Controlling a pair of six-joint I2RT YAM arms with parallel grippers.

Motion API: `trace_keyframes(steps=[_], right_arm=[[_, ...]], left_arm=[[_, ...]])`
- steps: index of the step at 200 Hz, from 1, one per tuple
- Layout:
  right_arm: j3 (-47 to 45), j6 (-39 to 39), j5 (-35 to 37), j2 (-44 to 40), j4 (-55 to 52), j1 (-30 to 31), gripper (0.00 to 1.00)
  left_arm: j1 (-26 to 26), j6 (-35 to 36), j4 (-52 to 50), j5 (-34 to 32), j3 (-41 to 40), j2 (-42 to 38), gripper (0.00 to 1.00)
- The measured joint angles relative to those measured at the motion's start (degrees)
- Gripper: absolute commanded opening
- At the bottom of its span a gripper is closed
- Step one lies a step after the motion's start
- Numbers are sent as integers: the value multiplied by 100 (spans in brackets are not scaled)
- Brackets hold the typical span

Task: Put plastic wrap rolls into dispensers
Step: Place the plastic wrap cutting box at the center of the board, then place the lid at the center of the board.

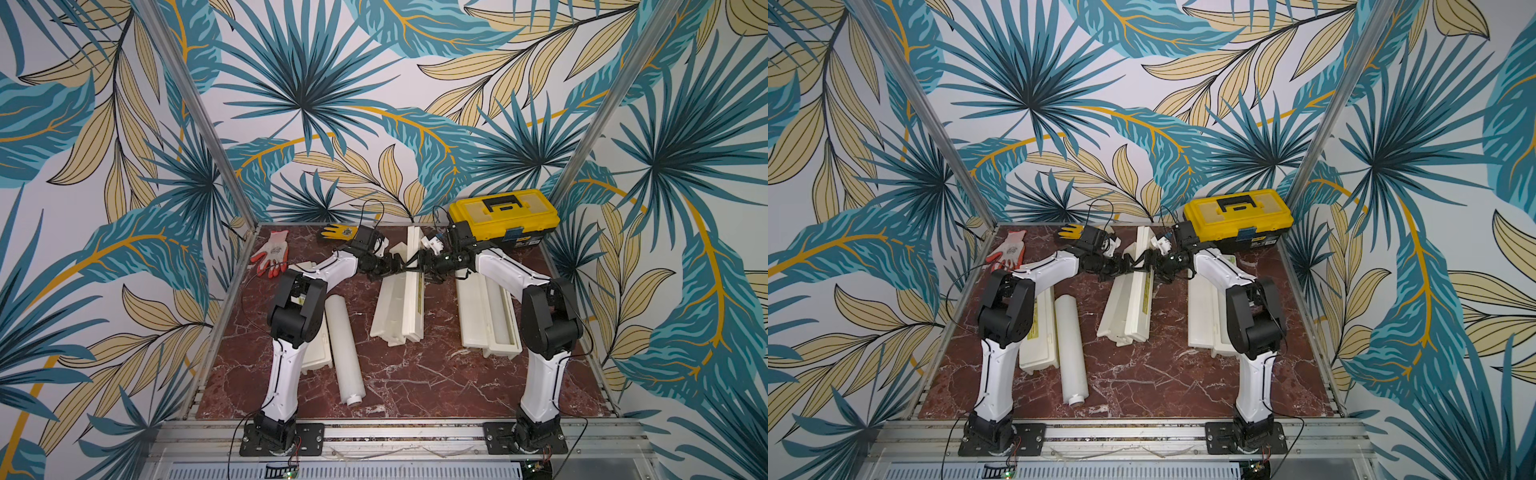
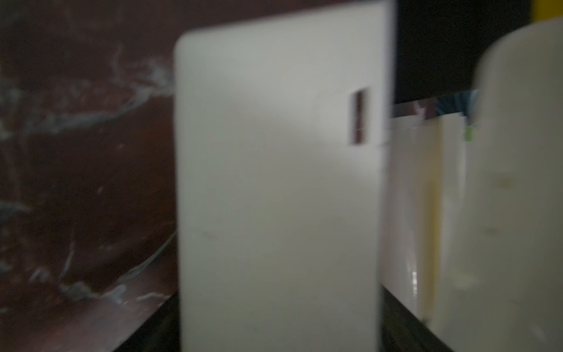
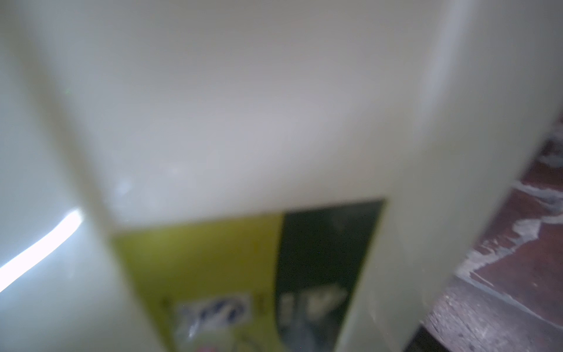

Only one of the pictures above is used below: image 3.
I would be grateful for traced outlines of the white wrap dispenser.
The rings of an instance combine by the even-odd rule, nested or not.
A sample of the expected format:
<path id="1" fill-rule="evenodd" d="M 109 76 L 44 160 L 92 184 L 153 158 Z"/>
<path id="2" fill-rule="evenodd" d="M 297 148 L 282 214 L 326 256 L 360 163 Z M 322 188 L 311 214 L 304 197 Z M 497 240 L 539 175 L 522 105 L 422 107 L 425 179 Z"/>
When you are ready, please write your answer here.
<path id="1" fill-rule="evenodd" d="M 3 1 L 1 350 L 401 351 L 561 105 L 561 1 Z"/>

